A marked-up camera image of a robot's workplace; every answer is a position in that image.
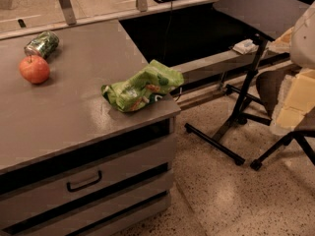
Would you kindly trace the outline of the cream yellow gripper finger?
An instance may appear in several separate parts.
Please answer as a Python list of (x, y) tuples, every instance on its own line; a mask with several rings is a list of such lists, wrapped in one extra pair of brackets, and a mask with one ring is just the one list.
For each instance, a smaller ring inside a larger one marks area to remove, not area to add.
[(315, 130), (315, 70), (303, 68), (295, 76), (284, 76), (270, 129), (278, 136)]

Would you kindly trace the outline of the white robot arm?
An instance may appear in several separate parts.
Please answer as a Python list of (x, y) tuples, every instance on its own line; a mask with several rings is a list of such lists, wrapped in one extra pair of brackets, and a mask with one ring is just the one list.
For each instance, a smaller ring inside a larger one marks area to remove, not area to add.
[(315, 107), (315, 2), (295, 23), (289, 54), (301, 71), (294, 77), (286, 75), (281, 83), (271, 124), (278, 136), (294, 131)]

